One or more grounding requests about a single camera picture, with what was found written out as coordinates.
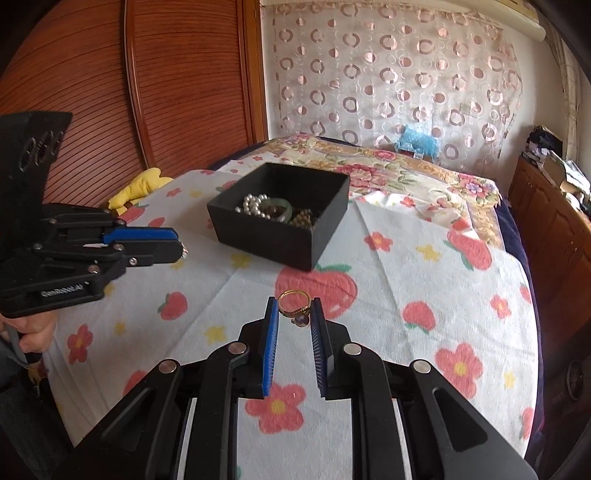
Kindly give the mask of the person's left hand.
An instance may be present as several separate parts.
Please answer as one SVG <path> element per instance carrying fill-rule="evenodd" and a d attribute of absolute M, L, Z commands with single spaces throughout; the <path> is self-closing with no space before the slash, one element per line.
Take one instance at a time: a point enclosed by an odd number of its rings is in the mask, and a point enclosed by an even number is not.
<path fill-rule="evenodd" d="M 19 345 L 24 353 L 43 353 L 50 347 L 56 325 L 58 312 L 43 312 L 18 319 L 1 316 L 1 338 L 10 343 L 8 328 L 12 327 L 21 334 Z"/>

